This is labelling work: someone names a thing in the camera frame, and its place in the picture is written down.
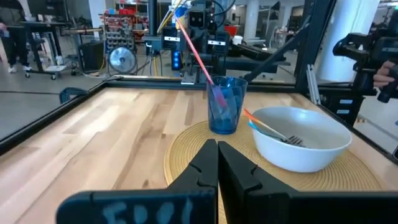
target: clear blue plastic cup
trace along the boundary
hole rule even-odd
[[[248,83],[235,77],[213,77],[214,85],[207,83],[209,128],[216,134],[233,134],[238,126]],[[226,106],[215,98],[215,86],[221,89]]]

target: round fan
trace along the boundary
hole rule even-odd
[[[130,49],[117,47],[109,54],[109,64],[119,73],[130,73],[137,66],[137,58]]]

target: workbench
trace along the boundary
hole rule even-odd
[[[60,203],[82,190],[165,188],[166,149],[179,132],[207,120],[203,90],[93,92],[0,157],[0,223],[54,223]],[[324,113],[298,93],[248,92],[244,100],[249,111],[282,105]],[[398,190],[393,162],[355,134],[350,151],[386,190]]]

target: round placemat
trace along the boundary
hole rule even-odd
[[[228,142],[253,163],[300,191],[382,190],[377,177],[348,150],[326,168],[315,173],[296,173],[276,167],[257,151],[252,131],[247,123],[247,118],[242,117],[236,132],[230,135],[212,133],[207,121],[195,124],[181,132],[165,154],[164,172],[167,183],[170,184],[182,173],[207,139],[215,139]],[[219,223],[226,223],[220,193],[218,198]]]

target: white ceramic bowl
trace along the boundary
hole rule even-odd
[[[253,129],[260,154],[275,166],[290,171],[322,170],[352,142],[347,128],[315,111],[284,106],[263,108],[253,115],[288,138],[294,135],[303,139],[306,147],[292,146]]]

